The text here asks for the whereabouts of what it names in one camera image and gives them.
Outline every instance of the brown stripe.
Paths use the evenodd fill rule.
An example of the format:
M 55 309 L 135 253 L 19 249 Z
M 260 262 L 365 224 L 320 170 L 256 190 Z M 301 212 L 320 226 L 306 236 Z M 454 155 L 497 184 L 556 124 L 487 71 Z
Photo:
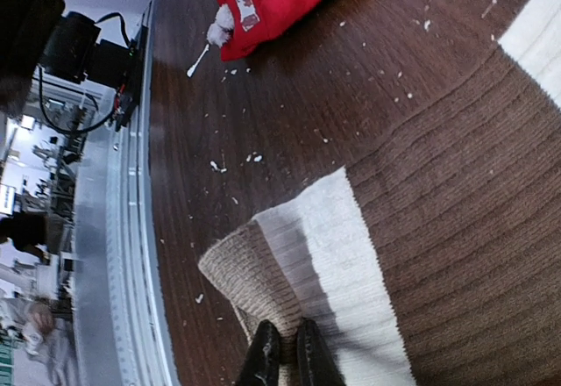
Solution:
M 259 225 L 250 222 L 215 244 L 199 269 L 232 305 L 251 336 L 261 320 L 270 320 L 283 338 L 284 361 L 295 358 L 295 335 L 302 311 Z
M 420 384 L 561 371 L 561 118 L 501 51 L 349 167 Z

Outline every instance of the black cable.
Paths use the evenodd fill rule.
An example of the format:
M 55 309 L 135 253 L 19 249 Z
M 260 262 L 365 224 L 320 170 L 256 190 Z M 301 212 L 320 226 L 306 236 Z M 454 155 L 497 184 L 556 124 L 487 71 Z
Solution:
M 94 98 L 94 96 L 91 95 L 91 94 L 88 94 L 88 93 L 86 93 L 85 96 L 92 103 L 94 103 L 94 106 L 96 107 L 96 109 L 99 110 L 99 107 L 97 106 L 97 101 Z M 113 107 L 111 107 L 111 110 L 110 110 L 109 114 L 107 114 L 107 116 L 102 118 L 98 123 L 95 123 L 94 125 L 91 125 L 90 127 L 87 127 L 85 129 L 67 130 L 67 129 L 63 129 L 61 127 L 58 127 L 55 123 L 53 123 L 53 121 L 51 121 L 49 116 L 46 114 L 45 105 L 43 104 L 43 68 L 41 66 L 39 66 L 39 108 L 41 109 L 41 112 L 43 113 L 43 117 L 45 118 L 45 121 L 46 121 L 47 125 L 49 127 L 51 127 L 52 129 L 54 129 L 56 132 L 58 132 L 60 134 L 64 134 L 65 136 L 80 136 L 82 134 L 93 132 L 95 129 L 98 129 L 99 127 L 104 125 L 105 122 L 107 122 L 113 116 L 113 112 L 114 112 Z
M 131 46 L 131 40 L 129 39 L 128 35 L 126 34 L 126 24 L 124 22 L 124 18 L 123 15 L 120 14 L 118 11 L 114 11 L 112 13 L 108 13 L 107 15 L 99 18 L 96 21 L 96 24 L 102 24 L 103 22 L 113 19 L 113 18 L 119 18 L 119 20 L 121 21 L 121 35 L 123 36 L 123 40 L 124 43 L 126 44 L 127 47 Z

